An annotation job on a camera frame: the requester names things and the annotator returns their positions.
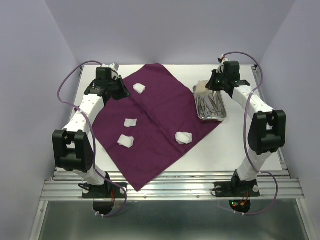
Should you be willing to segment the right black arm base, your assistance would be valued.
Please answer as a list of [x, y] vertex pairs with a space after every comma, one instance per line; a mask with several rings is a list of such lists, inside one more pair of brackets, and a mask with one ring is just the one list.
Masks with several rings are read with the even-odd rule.
[[259, 197], [260, 191], [257, 180], [241, 181], [233, 176], [230, 181], [216, 181], [211, 194], [217, 198]]

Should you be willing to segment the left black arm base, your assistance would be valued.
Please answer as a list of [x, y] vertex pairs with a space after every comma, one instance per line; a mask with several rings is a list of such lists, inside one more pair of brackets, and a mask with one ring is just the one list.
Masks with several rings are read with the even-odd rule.
[[115, 186], [107, 181], [103, 185], [92, 185], [79, 183], [78, 186], [82, 189], [83, 199], [125, 199], [126, 195], [121, 187]]

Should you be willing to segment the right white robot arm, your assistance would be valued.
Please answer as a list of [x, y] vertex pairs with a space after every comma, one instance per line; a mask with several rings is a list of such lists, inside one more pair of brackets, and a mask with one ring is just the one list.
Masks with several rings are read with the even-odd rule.
[[247, 80], [241, 80], [240, 64], [225, 57], [212, 71], [206, 88], [226, 92], [244, 109], [243, 143], [245, 159], [235, 171], [238, 177], [230, 182], [231, 192], [242, 195], [248, 183], [257, 178], [266, 160], [286, 142], [286, 113], [266, 104]]

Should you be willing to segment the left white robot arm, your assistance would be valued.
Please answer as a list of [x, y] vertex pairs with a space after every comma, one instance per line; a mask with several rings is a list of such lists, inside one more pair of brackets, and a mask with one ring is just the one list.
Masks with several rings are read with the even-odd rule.
[[95, 70], [95, 78], [84, 91], [75, 114], [61, 130], [52, 134], [55, 165], [68, 172], [74, 172], [86, 181], [81, 188], [94, 189], [100, 197], [111, 193], [109, 174], [96, 166], [96, 141], [93, 123], [110, 99], [119, 101], [130, 96], [123, 78], [118, 74], [119, 65], [103, 64]]

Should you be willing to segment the stainless steel instrument tray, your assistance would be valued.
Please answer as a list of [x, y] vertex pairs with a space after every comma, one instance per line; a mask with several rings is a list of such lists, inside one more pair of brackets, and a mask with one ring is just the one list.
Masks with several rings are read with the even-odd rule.
[[201, 122], [223, 122], [227, 111], [220, 92], [207, 91], [196, 93], [197, 86], [192, 88], [197, 117]]

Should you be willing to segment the steel forceps ring handled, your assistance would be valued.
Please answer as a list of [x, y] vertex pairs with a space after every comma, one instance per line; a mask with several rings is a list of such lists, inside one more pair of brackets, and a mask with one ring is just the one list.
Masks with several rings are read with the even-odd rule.
[[197, 97], [197, 104], [198, 104], [198, 111], [199, 114], [203, 117], [206, 118], [208, 116], [208, 111], [207, 111], [207, 106], [205, 99], [201, 96]]

